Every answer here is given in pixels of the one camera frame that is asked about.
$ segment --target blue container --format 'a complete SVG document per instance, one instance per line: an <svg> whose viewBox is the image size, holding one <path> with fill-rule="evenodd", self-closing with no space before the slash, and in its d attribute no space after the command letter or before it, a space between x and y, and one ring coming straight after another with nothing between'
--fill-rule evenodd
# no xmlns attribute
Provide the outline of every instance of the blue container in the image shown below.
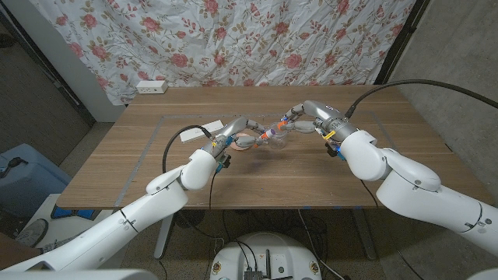
<svg viewBox="0 0 498 280"><path fill-rule="evenodd" d="M0 154L0 170L15 157L28 163L13 167L0 178L0 205L14 216L31 217L49 194L60 194L71 177L27 144Z"/></svg>

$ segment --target table leg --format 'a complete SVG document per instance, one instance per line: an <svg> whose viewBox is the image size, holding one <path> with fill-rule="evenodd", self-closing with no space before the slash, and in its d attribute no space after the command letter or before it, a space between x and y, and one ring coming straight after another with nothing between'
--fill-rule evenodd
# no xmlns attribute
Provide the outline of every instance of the table leg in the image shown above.
<svg viewBox="0 0 498 280"><path fill-rule="evenodd" d="M157 260L160 260L164 256L164 252L166 251L166 245L168 235L170 234L172 221L173 215L169 215L161 222L161 229L159 231L159 236L157 237L156 249L154 250L154 257Z"/></svg>
<svg viewBox="0 0 498 280"><path fill-rule="evenodd" d="M374 241L372 240L370 227L366 221L365 212L362 209L353 209L352 216L355 219L356 229L363 245L365 257L371 261L376 260L377 253L375 252Z"/></svg>

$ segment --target yellow label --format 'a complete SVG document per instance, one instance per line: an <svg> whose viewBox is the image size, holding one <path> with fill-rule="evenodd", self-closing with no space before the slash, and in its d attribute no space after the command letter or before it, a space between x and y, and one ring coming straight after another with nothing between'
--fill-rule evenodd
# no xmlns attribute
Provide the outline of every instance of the yellow label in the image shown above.
<svg viewBox="0 0 498 280"><path fill-rule="evenodd" d="M329 133L329 134L327 134L326 136L323 136L323 138L324 138L325 140L328 140L330 137L334 136L334 134L335 134L335 131L330 131L330 133Z"/></svg>

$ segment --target clear plastic cup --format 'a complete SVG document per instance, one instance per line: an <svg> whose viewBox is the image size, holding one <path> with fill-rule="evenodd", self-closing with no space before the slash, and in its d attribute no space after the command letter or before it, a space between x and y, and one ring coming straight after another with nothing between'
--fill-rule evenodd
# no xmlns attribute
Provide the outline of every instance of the clear plastic cup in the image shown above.
<svg viewBox="0 0 498 280"><path fill-rule="evenodd" d="M287 145L287 134L289 134L289 131L279 130L278 124L278 122L270 124L270 129L273 129L276 132L276 134L268 140L268 144L272 149L282 149Z"/></svg>

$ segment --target power strip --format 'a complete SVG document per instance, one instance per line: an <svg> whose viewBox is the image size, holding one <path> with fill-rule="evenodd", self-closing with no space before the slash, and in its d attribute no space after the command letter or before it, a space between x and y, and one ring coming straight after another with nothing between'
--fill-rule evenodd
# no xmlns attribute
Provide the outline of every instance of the power strip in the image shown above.
<svg viewBox="0 0 498 280"><path fill-rule="evenodd" d="M214 133L223 128L223 123L220 120L210 122L208 124L202 125L203 128L207 129L209 133ZM182 143L194 141L195 139L199 139L205 137L204 133L199 128L192 128L187 131L183 131L180 133L180 139Z"/></svg>
<svg viewBox="0 0 498 280"><path fill-rule="evenodd" d="M165 93L167 88L166 81L140 81L137 85L137 89L141 94Z"/></svg>

